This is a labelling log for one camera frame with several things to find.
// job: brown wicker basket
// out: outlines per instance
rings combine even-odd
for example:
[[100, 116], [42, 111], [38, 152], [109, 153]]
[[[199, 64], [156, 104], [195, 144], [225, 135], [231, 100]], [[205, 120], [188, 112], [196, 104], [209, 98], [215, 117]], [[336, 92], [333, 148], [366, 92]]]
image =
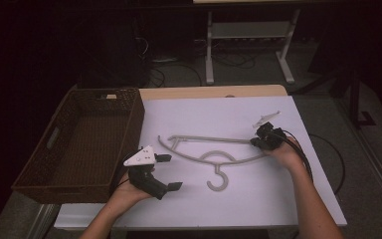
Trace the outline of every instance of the brown wicker basket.
[[143, 119], [138, 89], [68, 92], [13, 190], [43, 204], [107, 202]]

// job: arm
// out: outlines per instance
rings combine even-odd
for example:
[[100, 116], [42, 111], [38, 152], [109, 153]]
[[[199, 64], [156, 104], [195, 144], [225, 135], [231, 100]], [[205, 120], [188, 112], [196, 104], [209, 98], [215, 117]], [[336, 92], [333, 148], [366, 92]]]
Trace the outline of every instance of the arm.
[[110, 197], [107, 204], [100, 210], [98, 215], [80, 237], [105, 239], [115, 220], [131, 208], [138, 201], [151, 197], [127, 181], [128, 173], [120, 180], [123, 182]]
[[343, 238], [312, 183], [302, 160], [287, 143], [268, 152], [287, 168], [293, 182], [299, 233], [302, 238]]

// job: person's right hand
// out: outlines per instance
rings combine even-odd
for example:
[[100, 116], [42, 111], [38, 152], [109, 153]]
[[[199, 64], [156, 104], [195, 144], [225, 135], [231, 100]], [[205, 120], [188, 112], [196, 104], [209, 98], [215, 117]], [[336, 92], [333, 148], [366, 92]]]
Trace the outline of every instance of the person's right hand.
[[[299, 146], [296, 140], [293, 137], [288, 137], [291, 142]], [[302, 159], [296, 153], [296, 151], [286, 142], [283, 142], [282, 145], [275, 150], [268, 151], [265, 150], [265, 153], [271, 156], [274, 156], [276, 160], [287, 170], [292, 170], [293, 168], [303, 166]]]

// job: cardboard sheet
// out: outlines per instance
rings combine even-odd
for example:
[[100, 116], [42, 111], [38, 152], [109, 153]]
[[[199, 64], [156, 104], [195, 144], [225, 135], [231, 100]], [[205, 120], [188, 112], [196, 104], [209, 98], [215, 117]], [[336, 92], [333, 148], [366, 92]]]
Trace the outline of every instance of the cardboard sheet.
[[[170, 144], [173, 134], [250, 139], [252, 127], [261, 116], [277, 111], [275, 127], [290, 131], [299, 140], [313, 172], [315, 187], [338, 225], [346, 220], [333, 195], [313, 150], [292, 97], [221, 98], [144, 101], [145, 117], [140, 145], [152, 145], [158, 154], [172, 154], [170, 162], [157, 163], [153, 175], [161, 182], [182, 181], [179, 191], [168, 192], [162, 200], [139, 202], [115, 227], [139, 229], [216, 229], [223, 227], [266, 228], [296, 225], [296, 208], [291, 178], [274, 158], [263, 157], [237, 165], [224, 165], [229, 184], [216, 192], [207, 186], [222, 184], [214, 166], [190, 161], [170, 153], [157, 141]], [[223, 150], [235, 158], [247, 158], [261, 151], [249, 144], [184, 141], [178, 151], [199, 157], [210, 150]], [[213, 156], [210, 160], [225, 161]], [[57, 228], [85, 228], [101, 209], [101, 204], [63, 205], [55, 223]]]

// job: hanger hook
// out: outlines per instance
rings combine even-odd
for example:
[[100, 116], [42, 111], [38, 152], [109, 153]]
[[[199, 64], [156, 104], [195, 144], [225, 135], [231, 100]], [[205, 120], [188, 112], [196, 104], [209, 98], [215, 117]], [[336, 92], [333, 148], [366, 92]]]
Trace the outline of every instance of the hanger hook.
[[211, 181], [207, 181], [207, 186], [213, 191], [222, 191], [228, 186], [229, 178], [225, 172], [220, 170], [220, 165], [215, 165], [215, 173], [223, 178], [222, 185], [214, 186]]

